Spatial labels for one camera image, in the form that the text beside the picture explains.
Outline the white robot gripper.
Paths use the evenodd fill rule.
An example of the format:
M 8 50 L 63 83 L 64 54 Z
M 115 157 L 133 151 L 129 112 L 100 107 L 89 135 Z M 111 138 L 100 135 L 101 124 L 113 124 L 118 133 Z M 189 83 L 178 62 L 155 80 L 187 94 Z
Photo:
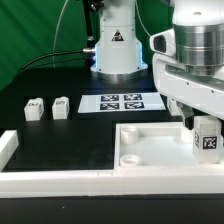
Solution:
M 224 120 L 223 30 L 174 28 L 149 43 L 156 89 L 178 102 L 183 125 L 193 129 L 192 108 Z

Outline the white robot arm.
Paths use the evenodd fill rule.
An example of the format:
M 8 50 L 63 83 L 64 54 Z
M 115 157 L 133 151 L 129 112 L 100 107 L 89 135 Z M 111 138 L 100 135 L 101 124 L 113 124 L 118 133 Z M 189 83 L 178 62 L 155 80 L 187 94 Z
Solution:
M 158 92 L 177 102 L 185 125 L 203 112 L 224 129 L 224 0 L 164 0 L 174 8 L 172 28 L 149 39 Z M 136 0 L 91 0 L 100 14 L 92 75 L 119 82 L 147 68 L 136 37 Z

